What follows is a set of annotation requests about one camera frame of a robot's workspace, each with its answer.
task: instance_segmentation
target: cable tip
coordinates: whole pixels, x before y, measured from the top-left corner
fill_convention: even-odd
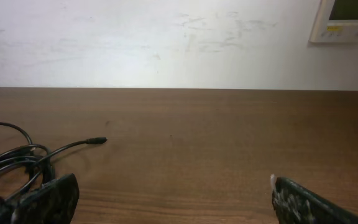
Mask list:
[[[87,144],[103,144],[107,141],[106,137],[99,137],[99,138],[91,138],[91,139],[87,139],[86,143]]]

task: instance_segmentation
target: thermostat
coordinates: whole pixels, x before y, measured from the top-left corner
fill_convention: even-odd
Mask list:
[[[358,42],[358,0],[321,0],[310,42]]]

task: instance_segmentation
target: black wire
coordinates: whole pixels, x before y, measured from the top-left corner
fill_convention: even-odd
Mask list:
[[[23,195],[28,192],[32,186],[32,184],[37,180],[39,175],[42,174],[42,183],[45,184],[50,182],[55,178],[55,169],[53,165],[50,163],[50,158],[59,152],[62,152],[68,148],[73,146],[78,146],[80,144],[103,144],[107,141],[105,137],[101,138],[92,138],[87,139],[84,141],[78,141],[61,148],[56,149],[55,151],[51,151],[49,148],[40,145],[40,144],[33,144],[30,136],[20,127],[10,124],[10,123],[3,123],[0,122],[0,126],[7,126],[14,128],[20,131],[23,136],[26,138],[29,144],[16,147],[11,149],[7,152],[0,154],[0,175],[11,170],[14,170],[19,167],[26,167],[26,172],[29,174],[29,181],[25,185],[23,185],[19,190],[8,196],[6,201],[10,201],[15,199],[19,195]],[[39,148],[44,150],[47,155],[40,156],[34,155],[34,149]]]

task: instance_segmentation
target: thermostat screen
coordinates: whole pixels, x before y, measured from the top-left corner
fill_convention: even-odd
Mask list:
[[[358,20],[358,0],[335,0],[329,20]]]

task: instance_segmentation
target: white wall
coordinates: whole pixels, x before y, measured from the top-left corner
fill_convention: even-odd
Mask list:
[[[0,0],[0,86],[358,90],[319,0]]]

